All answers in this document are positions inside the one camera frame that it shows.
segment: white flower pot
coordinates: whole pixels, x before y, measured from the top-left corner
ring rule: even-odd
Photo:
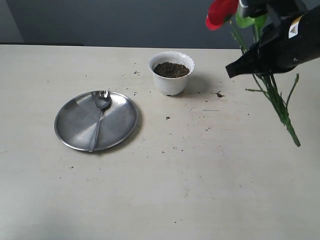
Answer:
[[[165,62],[173,64],[182,64],[189,69],[189,73],[182,77],[168,78],[159,76],[154,72],[157,65]],[[191,57],[177,51],[164,51],[153,56],[149,61],[149,69],[153,74],[153,80],[156,88],[166,96],[174,96],[181,93],[188,81],[188,77],[195,69],[195,63]]]

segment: red flower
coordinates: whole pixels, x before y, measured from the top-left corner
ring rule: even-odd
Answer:
[[[209,7],[205,25],[209,30],[217,30],[236,12],[239,0],[215,0]]]

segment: round metal plate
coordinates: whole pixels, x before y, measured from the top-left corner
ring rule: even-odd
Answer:
[[[57,137],[68,147],[89,151],[99,111],[95,98],[99,91],[76,96],[58,112],[54,121]],[[111,105],[101,114],[99,136],[94,151],[113,147],[124,141],[138,122],[134,102],[120,93],[109,91]]]

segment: white table surface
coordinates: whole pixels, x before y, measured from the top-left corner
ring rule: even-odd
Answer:
[[[180,49],[195,71],[177,97],[148,70],[164,50],[0,46],[1,240],[320,238],[320,60],[277,76],[286,96],[300,73],[297,148],[265,97],[245,91],[252,77],[228,78],[238,50]],[[57,112],[102,89],[137,104],[140,128],[100,153],[66,147]]]

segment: spoon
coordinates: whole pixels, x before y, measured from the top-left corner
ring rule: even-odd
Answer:
[[[95,98],[95,106],[99,109],[99,117],[98,120],[96,121],[95,129],[92,135],[90,147],[89,147],[89,152],[92,153],[95,149],[96,142],[98,140],[98,132],[99,132],[99,126],[100,126],[100,118],[101,118],[101,113],[103,110],[110,105],[111,98],[109,95],[109,92],[107,90],[103,90],[99,92],[99,95]]]

